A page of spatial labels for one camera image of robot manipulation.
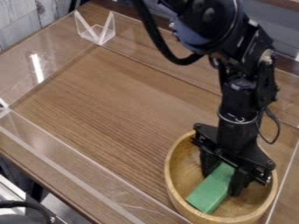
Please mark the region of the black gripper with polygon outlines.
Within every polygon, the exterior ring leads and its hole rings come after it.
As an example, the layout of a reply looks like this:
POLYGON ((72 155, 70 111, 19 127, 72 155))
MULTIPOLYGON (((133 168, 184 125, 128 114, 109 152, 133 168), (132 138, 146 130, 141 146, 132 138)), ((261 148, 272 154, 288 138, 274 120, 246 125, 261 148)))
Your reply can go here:
POLYGON ((250 182, 265 185, 276 168, 272 158, 257 145, 261 113, 237 117, 218 113, 218 126, 194 123, 192 143, 198 147, 202 177, 206 178, 220 163, 233 169, 228 194, 237 197, 250 182))

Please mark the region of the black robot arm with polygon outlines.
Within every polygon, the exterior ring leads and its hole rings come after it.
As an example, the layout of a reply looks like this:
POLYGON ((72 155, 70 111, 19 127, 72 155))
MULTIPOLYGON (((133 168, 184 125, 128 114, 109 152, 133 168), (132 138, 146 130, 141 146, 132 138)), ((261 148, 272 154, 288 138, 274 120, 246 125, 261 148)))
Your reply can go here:
POLYGON ((218 125, 193 125, 201 174, 221 163, 234 168, 228 194, 249 183, 266 184, 276 164, 257 145, 262 115, 276 100, 272 39, 242 10, 241 0, 157 0, 172 15, 173 35, 218 70, 218 125))

